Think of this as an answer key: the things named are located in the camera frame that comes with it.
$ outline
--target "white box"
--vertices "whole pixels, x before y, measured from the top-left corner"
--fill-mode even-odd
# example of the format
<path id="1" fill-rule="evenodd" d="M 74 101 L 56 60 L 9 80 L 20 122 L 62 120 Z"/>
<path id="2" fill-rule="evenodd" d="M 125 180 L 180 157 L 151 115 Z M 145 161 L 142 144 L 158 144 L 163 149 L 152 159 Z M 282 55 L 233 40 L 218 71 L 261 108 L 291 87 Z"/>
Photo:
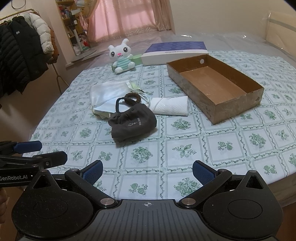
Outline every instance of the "white box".
<path id="1" fill-rule="evenodd" d="M 204 42 L 166 42 L 152 44 L 142 55 L 144 66 L 166 64 L 182 58 L 208 54 Z"/>

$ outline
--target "paper towel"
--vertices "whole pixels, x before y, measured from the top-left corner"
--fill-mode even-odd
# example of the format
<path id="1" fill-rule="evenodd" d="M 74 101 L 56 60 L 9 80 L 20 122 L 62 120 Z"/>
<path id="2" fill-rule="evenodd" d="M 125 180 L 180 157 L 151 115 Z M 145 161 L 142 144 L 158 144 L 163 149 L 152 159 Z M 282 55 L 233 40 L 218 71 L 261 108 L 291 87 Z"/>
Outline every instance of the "paper towel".
<path id="1" fill-rule="evenodd" d="M 152 110 L 154 114 L 188 116 L 188 96 L 152 98 L 150 110 Z"/>

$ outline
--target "purple box lid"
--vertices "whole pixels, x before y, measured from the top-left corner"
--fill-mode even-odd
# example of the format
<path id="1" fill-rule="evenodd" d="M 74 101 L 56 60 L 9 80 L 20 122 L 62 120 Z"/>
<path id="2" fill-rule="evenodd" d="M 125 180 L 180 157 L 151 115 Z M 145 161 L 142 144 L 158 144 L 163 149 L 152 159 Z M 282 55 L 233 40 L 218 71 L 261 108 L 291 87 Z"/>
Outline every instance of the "purple box lid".
<path id="1" fill-rule="evenodd" d="M 188 50 L 188 49 L 203 49 L 207 50 L 204 42 L 188 41 L 188 42 L 166 42 L 152 44 L 145 53 L 158 51 L 174 51 L 174 50 Z"/>

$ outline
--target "metal screw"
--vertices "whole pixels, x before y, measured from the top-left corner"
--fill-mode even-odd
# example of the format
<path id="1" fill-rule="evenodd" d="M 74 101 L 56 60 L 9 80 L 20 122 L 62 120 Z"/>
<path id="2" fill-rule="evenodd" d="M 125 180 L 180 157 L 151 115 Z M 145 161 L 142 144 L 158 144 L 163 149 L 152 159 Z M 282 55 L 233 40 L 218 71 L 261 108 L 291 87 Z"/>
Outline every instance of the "metal screw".
<path id="1" fill-rule="evenodd" d="M 102 203 L 105 206 L 109 206 L 109 205 L 112 205 L 113 203 L 115 203 L 115 200 L 113 198 L 106 197 L 106 198 L 101 199 L 100 203 Z"/>
<path id="2" fill-rule="evenodd" d="M 181 203 L 183 203 L 186 206 L 193 205 L 195 203 L 195 200 L 193 198 L 184 198 L 181 200 Z"/>

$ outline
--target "human hand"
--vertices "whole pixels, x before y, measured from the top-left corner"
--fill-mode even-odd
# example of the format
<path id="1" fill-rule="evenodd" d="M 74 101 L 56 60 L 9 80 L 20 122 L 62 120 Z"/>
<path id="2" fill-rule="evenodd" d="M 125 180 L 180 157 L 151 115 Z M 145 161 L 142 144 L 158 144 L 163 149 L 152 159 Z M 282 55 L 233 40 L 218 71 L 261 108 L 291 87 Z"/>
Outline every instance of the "human hand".
<path id="1" fill-rule="evenodd" d="M 7 193 L 3 188 L 0 188 L 0 223 L 5 222 Z"/>

